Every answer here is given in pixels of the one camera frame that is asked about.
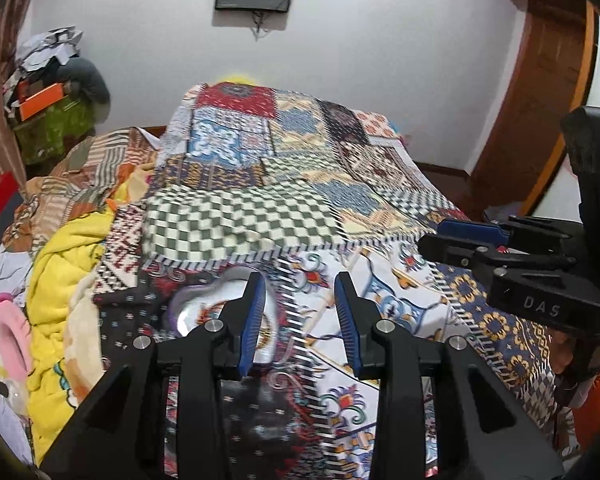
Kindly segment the right hand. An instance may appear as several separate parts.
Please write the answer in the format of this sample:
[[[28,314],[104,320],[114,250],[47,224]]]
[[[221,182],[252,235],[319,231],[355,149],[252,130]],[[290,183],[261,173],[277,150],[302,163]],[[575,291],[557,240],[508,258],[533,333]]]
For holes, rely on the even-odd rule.
[[[550,367],[557,376],[565,378],[568,367],[576,358],[578,340],[575,336],[552,328],[548,329],[548,336],[550,337]],[[588,394],[598,375],[600,375],[600,346],[593,353],[593,363],[590,365],[588,377],[579,382],[574,389],[573,397],[569,402],[570,408],[582,408],[588,400]]]

